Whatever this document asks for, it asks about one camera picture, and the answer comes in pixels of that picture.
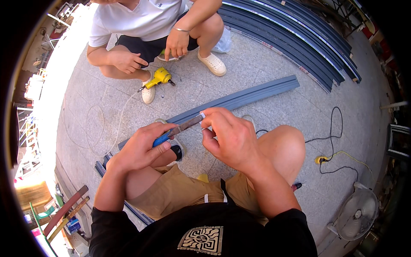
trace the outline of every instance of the blue handle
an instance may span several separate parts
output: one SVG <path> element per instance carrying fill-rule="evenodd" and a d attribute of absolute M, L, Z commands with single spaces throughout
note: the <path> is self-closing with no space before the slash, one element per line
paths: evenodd
<path fill-rule="evenodd" d="M 170 132 L 167 132 L 164 135 L 162 135 L 161 137 L 154 140 L 153 147 L 156 147 L 157 145 L 160 145 L 161 143 L 164 143 L 165 141 L 169 140 L 170 139 L 168 137 L 169 134 L 170 134 Z"/>

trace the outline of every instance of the man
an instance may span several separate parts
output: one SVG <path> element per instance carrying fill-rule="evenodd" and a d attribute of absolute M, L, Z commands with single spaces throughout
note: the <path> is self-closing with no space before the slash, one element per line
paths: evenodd
<path fill-rule="evenodd" d="M 291 189 L 305 158 L 302 133 L 281 125 L 257 139 L 250 116 L 218 107 L 203 113 L 203 146 L 238 173 L 205 183 L 164 167 L 178 158 L 172 144 L 152 144 L 176 125 L 140 128 L 107 163 L 92 211 L 91 256 L 317 256 Z M 138 232 L 122 212 L 125 199 L 157 221 Z"/>
<path fill-rule="evenodd" d="M 223 33 L 224 24 L 216 13 L 221 0 L 191 0 L 189 11 L 182 0 L 93 0 L 99 3 L 87 48 L 90 64 L 113 79 L 153 79 L 142 68 L 154 61 L 164 49 L 178 58 L 200 46 L 198 58 L 212 73 L 223 76 L 224 63 L 211 53 Z M 106 50 L 112 33 L 123 35 L 116 46 Z M 143 101 L 154 99 L 155 87 L 143 89 Z"/>

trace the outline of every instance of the black shorts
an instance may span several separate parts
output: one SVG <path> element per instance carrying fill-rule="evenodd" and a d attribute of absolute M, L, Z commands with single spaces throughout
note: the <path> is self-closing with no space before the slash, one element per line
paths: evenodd
<path fill-rule="evenodd" d="M 177 20 L 181 19 L 187 12 L 181 14 Z M 148 63 L 154 62 L 156 58 L 163 49 L 166 48 L 167 37 L 162 37 L 153 41 L 143 41 L 139 37 L 129 37 L 126 35 L 121 35 L 115 45 L 123 45 L 129 49 L 132 53 L 141 53 L 140 58 Z M 188 41 L 187 50 L 191 51 L 198 47 L 197 39 L 190 37 Z"/>

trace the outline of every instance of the hand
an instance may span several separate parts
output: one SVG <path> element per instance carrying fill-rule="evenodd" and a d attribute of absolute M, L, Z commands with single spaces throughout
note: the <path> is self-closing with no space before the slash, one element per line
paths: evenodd
<path fill-rule="evenodd" d="M 177 126 L 172 123 L 155 122 L 139 128 L 127 141 L 123 149 L 109 160 L 107 170 L 115 168 L 117 172 L 122 173 L 148 167 L 171 147 L 170 142 L 166 141 L 152 148 L 154 140 L 164 132 Z"/>
<path fill-rule="evenodd" d="M 203 146 L 217 159 L 246 176 L 267 159 L 257 144 L 253 124 L 221 107 L 202 111 Z"/>
<path fill-rule="evenodd" d="M 148 62 L 140 58 L 141 53 L 127 51 L 111 51 L 109 53 L 110 63 L 127 74 L 132 74 L 140 69 L 140 64 L 148 65 Z"/>
<path fill-rule="evenodd" d="M 189 39 L 189 33 L 178 31 L 176 29 L 171 29 L 171 32 L 167 37 L 166 50 L 164 52 L 164 57 L 166 61 L 168 61 L 170 58 L 170 52 L 171 55 L 175 58 L 187 55 Z"/>

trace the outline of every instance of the knee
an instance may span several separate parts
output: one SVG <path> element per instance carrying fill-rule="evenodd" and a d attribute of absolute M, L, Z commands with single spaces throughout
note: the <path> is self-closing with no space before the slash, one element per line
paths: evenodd
<path fill-rule="evenodd" d="M 224 22 L 220 15 L 217 13 L 213 14 L 210 18 L 204 21 L 204 28 L 211 32 L 222 33 L 224 29 Z"/>
<path fill-rule="evenodd" d="M 111 78 L 113 74 L 113 69 L 111 66 L 105 65 L 100 67 L 100 71 L 104 77 Z"/>
<path fill-rule="evenodd" d="M 287 145 L 287 148 L 294 156 L 299 159 L 305 159 L 305 140 L 302 132 L 292 126 L 280 125 L 276 130 L 279 130 L 281 139 Z"/>

